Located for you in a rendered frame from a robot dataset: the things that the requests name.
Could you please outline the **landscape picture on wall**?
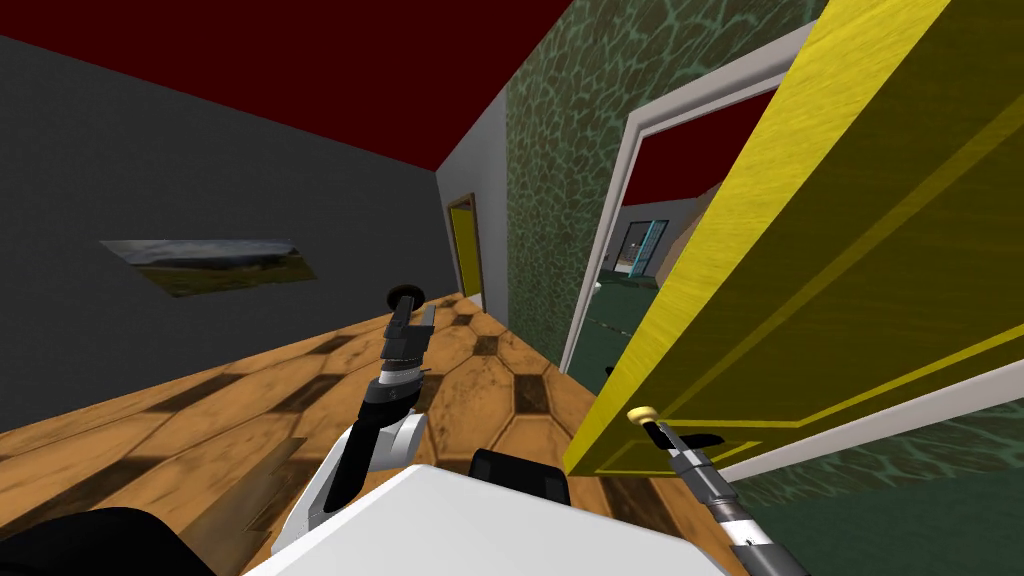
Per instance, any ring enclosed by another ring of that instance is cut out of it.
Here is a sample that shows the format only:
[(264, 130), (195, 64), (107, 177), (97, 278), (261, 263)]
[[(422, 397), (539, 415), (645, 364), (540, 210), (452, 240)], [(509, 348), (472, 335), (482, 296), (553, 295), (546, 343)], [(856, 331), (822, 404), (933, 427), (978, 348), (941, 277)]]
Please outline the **landscape picture on wall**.
[(304, 256), (287, 239), (100, 243), (174, 298), (316, 279)]

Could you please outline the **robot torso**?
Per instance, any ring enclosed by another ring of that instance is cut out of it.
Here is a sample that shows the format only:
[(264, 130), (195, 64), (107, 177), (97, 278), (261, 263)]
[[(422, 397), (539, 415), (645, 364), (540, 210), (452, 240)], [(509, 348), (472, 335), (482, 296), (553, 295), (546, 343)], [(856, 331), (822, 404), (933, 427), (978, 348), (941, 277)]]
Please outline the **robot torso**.
[(333, 448), (244, 576), (727, 576), (659, 532), (428, 465), (412, 465), (318, 525)]

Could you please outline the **small yellow door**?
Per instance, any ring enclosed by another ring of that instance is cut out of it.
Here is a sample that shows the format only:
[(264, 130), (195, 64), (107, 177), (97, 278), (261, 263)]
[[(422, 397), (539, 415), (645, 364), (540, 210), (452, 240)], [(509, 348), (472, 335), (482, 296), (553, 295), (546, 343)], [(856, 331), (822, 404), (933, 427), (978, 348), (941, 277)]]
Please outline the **small yellow door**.
[(447, 216), (461, 292), (483, 308), (484, 283), (474, 195), (468, 194), (452, 202), (447, 206)]

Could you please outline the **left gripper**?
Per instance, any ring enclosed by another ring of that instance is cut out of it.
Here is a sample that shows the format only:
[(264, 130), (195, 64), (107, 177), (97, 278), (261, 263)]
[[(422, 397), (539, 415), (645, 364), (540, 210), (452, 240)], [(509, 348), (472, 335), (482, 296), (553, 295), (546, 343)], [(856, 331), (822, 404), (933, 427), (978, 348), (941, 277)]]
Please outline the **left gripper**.
[(417, 299), (400, 295), (392, 304), (392, 318), (384, 332), (385, 344), (381, 353), (383, 371), (402, 371), (419, 368), (434, 332), (435, 306), (425, 306), (419, 324), (411, 325), (411, 316), (417, 310)]

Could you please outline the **teal framed window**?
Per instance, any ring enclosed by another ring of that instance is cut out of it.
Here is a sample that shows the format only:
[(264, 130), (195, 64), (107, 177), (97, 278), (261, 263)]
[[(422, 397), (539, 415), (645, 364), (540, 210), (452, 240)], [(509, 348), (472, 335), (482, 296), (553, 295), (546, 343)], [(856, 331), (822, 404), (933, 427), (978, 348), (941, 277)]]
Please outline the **teal framed window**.
[(626, 259), (630, 263), (629, 277), (644, 275), (667, 224), (668, 220), (641, 221), (630, 224), (626, 237), (629, 241), (628, 251), (625, 253)]

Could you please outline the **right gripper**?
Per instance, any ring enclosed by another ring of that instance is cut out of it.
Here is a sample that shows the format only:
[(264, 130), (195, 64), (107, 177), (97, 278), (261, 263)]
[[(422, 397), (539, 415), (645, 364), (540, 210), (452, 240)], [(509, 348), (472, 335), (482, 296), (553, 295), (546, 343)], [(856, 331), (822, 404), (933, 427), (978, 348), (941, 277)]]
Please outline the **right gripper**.
[(651, 441), (669, 453), (669, 463), (680, 478), (706, 479), (708, 459), (698, 452), (708, 447), (708, 434), (695, 433), (678, 436), (668, 424), (647, 421), (642, 428)]

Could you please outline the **yellow door leaf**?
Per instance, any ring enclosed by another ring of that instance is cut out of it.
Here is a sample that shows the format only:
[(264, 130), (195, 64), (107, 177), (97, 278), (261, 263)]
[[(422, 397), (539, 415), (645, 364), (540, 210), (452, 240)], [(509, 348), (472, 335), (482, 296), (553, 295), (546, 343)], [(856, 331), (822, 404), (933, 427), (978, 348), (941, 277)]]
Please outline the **yellow door leaf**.
[(568, 474), (669, 475), (641, 406), (738, 480), (1024, 394), (1024, 0), (828, 0), (631, 123), (755, 99)]

